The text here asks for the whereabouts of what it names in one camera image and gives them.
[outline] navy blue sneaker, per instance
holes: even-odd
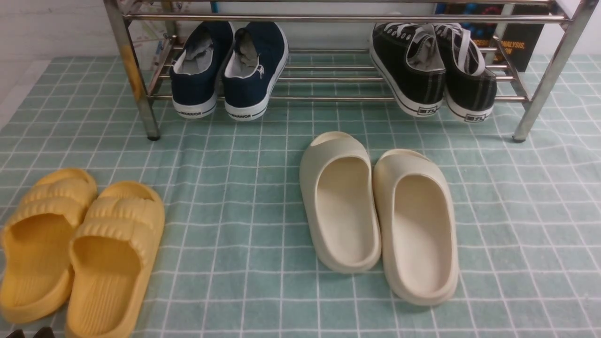
[[[173,106],[184,118],[201,118],[215,111],[217,84],[234,46],[229,22],[203,22],[173,58],[169,76]]]
[[[288,41],[273,22],[251,22],[238,29],[223,75],[225,110],[237,121],[261,117],[288,60]]]

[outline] shoe insole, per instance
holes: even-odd
[[[43,214],[10,227],[13,240],[4,274],[3,303],[10,307],[44,298],[68,272],[69,241],[75,229],[62,215]]]
[[[440,187],[424,176],[403,178],[395,190],[392,242],[398,271],[414,293],[439,290],[451,271],[451,224]]]
[[[373,231],[367,165],[362,159],[341,158],[322,172],[317,185],[317,217],[332,256],[352,265],[373,251]]]
[[[73,321],[79,334],[97,336],[113,330],[123,320],[141,271],[139,258],[127,242],[86,237],[74,251],[83,268],[73,284]]]

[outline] metal shoe rack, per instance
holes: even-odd
[[[497,96],[497,102],[519,102],[524,107],[524,115],[513,135],[515,142],[523,142],[528,132],[536,121],[538,114],[547,101],[551,89],[557,82],[561,71],[574,50],[578,39],[586,27],[599,0],[580,0],[575,11],[570,11],[562,0],[414,0],[419,3],[446,2],[466,3],[476,2],[482,4],[503,4],[504,8],[500,15],[430,15],[430,16],[373,16],[373,15],[254,15],[254,14],[189,14],[176,13],[173,11],[173,3],[161,0],[163,12],[143,13],[140,12],[142,3],[146,0],[130,0],[123,6],[119,0],[104,0],[106,12],[115,34],[115,39],[123,59],[127,77],[132,86],[133,95],[148,139],[156,141],[160,138],[159,127],[153,113],[152,104],[155,100],[171,100],[171,95],[159,94],[159,89],[164,80],[169,80],[169,67],[171,58],[177,51],[182,49],[178,32],[175,25],[176,20],[189,21],[275,21],[275,22],[477,22],[497,23],[495,35],[490,47],[482,48],[486,53],[486,61],[490,70],[502,72],[505,75],[498,76],[498,81],[509,81],[516,92],[515,96]],[[206,2],[208,0],[188,0],[195,2]],[[236,0],[237,2],[279,2],[280,0]],[[296,2],[366,2],[368,0],[294,0]],[[411,2],[411,0],[375,0],[369,2]],[[547,15],[511,15],[514,5],[545,5],[549,9]],[[138,58],[133,48],[132,38],[129,34],[129,25],[133,20],[159,20],[164,21],[167,34],[163,41],[163,50],[159,56],[159,64],[148,86],[144,83],[139,69]],[[520,74],[512,65],[510,57],[505,53],[501,45],[501,39],[508,23],[555,23],[563,29],[563,36],[555,50],[553,57],[538,87],[533,95],[526,90]],[[291,53],[358,53],[363,50],[326,50],[326,49],[297,49]],[[499,53],[505,59],[504,64],[493,65],[492,60],[495,53]],[[288,66],[286,70],[321,70],[321,71],[373,71],[370,66]],[[383,81],[378,76],[352,76],[352,77],[286,77],[282,76],[279,82],[373,82]],[[386,102],[394,101],[392,96],[272,96],[272,100],[300,100],[300,101],[338,101],[338,102]]]

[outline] grid pattern mat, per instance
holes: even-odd
[[[369,64],[366,55],[292,62]],[[547,63],[533,59],[531,91]],[[55,59],[0,132],[1,220],[61,167],[86,168],[100,189],[120,180],[156,189],[168,224],[135,337],[599,338],[600,68],[601,58],[572,58],[523,144],[510,140],[520,105],[497,104],[490,120],[468,125],[446,107],[415,120],[394,103],[287,102],[272,102],[251,123],[230,120],[222,103],[209,118],[186,121],[157,102],[162,139],[153,143],[118,58]],[[512,93],[507,84],[500,92]],[[289,93],[389,90],[278,84],[274,95]],[[310,141],[332,130],[360,140],[374,162],[398,147],[440,166],[457,218],[453,299],[415,307],[391,293],[381,263],[341,275],[316,258],[298,165]],[[24,329],[31,336],[50,325],[62,336],[65,313]],[[15,328],[2,321],[0,335]]]

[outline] slipper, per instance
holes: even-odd
[[[391,289],[421,306],[451,298],[459,276],[457,237],[441,170],[419,153],[394,149],[379,159],[373,180]]]
[[[131,335],[164,227],[163,202],[141,183],[115,183],[92,203],[69,247],[67,337]]]
[[[67,301],[69,240],[95,198],[94,178],[74,168],[48,174],[23,196],[2,231],[7,264],[0,308],[8,322],[40,319]]]
[[[317,257],[342,273],[380,259],[380,229],[363,145],[343,132],[313,140],[300,161],[300,190]]]

